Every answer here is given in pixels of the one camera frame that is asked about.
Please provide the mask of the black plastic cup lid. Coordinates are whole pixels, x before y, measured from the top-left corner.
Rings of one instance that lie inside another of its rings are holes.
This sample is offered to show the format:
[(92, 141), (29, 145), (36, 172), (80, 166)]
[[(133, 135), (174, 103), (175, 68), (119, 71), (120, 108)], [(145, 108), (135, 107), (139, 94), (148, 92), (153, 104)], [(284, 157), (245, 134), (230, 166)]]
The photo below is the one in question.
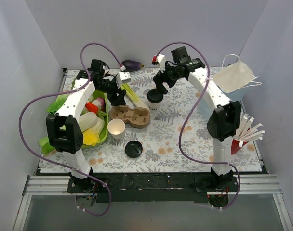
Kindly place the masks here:
[(147, 93), (147, 99), (151, 103), (160, 103), (163, 100), (163, 94), (157, 92), (157, 89), (151, 89)]

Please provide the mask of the white paper coffee cup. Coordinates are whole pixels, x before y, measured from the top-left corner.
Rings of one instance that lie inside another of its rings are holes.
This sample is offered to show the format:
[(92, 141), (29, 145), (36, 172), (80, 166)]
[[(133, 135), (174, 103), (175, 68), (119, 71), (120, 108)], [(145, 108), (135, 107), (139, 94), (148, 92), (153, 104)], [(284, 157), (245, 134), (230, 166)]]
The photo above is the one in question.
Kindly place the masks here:
[(122, 140), (125, 137), (125, 123), (121, 119), (112, 119), (107, 126), (108, 132), (115, 140)]

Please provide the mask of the light blue paper bag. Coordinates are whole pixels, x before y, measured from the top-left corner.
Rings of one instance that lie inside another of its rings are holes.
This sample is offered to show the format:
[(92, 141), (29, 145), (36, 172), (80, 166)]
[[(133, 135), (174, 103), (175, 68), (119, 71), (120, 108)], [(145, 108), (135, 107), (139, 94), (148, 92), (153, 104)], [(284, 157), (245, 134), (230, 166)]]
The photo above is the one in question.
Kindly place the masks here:
[(236, 54), (225, 56), (235, 56), (236, 62), (229, 66), (221, 66), (216, 73), (210, 76), (214, 83), (221, 89), (231, 101), (241, 101), (248, 87), (259, 86), (262, 83), (258, 82), (258, 76), (255, 76), (251, 68), (240, 60)]

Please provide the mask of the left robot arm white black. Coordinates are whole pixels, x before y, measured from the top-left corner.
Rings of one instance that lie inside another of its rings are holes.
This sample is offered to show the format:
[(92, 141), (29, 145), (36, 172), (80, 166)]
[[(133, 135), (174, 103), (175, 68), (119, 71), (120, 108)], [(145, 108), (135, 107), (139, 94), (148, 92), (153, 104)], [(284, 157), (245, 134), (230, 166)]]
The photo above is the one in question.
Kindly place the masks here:
[(86, 193), (94, 189), (95, 181), (88, 176), (91, 167), (82, 153), (83, 134), (79, 117), (96, 90), (105, 93), (112, 106), (125, 105), (126, 91), (121, 89), (121, 85), (131, 80), (124, 67), (112, 80), (106, 79), (105, 66), (105, 62), (93, 59), (88, 70), (79, 71), (73, 93), (69, 94), (58, 111), (46, 117), (49, 144), (64, 154), (72, 178), (79, 180), (79, 188)]

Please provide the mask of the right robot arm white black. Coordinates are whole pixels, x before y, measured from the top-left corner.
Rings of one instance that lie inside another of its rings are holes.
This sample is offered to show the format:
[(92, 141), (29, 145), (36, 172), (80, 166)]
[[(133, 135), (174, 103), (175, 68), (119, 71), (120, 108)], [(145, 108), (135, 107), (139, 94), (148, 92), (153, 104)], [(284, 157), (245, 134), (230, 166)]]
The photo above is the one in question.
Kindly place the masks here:
[(160, 69), (153, 77), (156, 87), (147, 94), (149, 105), (152, 109), (160, 107), (164, 95), (168, 93), (164, 84), (172, 88), (184, 78), (195, 87), (200, 93), (196, 103), (204, 100), (212, 112), (207, 130), (213, 139), (214, 155), (210, 172), (198, 177), (195, 187), (221, 191), (234, 181), (233, 173), (237, 171), (230, 160), (233, 137), (240, 125), (241, 104), (229, 99), (214, 83), (210, 77), (210, 66), (203, 55), (193, 59), (185, 46), (173, 50), (171, 54), (173, 62), (160, 53), (152, 58), (152, 64)]

